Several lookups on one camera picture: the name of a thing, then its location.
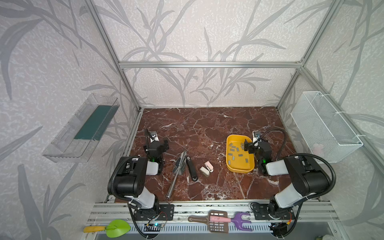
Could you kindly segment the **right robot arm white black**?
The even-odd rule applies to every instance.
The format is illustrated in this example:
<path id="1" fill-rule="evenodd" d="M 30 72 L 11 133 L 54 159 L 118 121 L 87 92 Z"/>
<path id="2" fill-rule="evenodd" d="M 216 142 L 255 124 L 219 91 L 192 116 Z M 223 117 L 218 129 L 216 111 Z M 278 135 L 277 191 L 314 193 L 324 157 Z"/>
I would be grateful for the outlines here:
<path id="1" fill-rule="evenodd" d="M 266 176 L 288 175 L 291 184 L 275 194 L 268 204 L 270 215 L 287 212 L 303 202 L 329 193 L 336 185 L 336 172 L 323 158 L 298 153 L 271 160 L 272 149 L 268 142 L 244 142 L 244 150 L 255 156 L 258 170 Z"/>

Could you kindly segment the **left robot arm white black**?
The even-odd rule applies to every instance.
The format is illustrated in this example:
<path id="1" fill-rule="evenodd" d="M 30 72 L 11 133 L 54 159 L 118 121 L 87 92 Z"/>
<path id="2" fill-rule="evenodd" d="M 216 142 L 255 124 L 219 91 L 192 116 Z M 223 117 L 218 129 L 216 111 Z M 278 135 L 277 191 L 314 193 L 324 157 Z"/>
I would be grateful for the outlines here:
<path id="1" fill-rule="evenodd" d="M 144 146 L 146 156 L 121 157 L 108 183 L 108 193 L 116 199 L 128 202 L 135 210 L 160 209 L 159 200 L 146 187 L 147 176 L 157 176 L 163 171 L 163 153 L 169 149 L 168 140 L 153 141 Z"/>

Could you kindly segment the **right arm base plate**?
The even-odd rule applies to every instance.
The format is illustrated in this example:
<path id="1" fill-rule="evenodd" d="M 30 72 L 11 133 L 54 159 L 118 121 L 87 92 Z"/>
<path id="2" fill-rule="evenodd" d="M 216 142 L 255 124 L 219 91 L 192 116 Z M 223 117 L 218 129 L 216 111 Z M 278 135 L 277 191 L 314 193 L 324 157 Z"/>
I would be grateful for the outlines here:
<path id="1" fill-rule="evenodd" d="M 292 221 L 295 219 L 293 208 L 280 208 L 275 202 L 260 204 L 253 202 L 250 205 L 256 220 Z"/>

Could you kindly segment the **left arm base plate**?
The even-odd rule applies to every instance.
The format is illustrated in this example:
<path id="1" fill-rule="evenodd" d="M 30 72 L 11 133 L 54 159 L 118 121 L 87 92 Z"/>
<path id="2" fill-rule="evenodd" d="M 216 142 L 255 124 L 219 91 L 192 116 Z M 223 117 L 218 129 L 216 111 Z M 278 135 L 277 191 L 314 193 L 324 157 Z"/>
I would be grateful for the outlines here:
<path id="1" fill-rule="evenodd" d="M 152 209 L 140 209 L 134 211 L 134 219 L 136 221 L 149 221 L 155 219 L 157 221 L 172 221 L 175 213 L 175 205 L 159 204 Z"/>

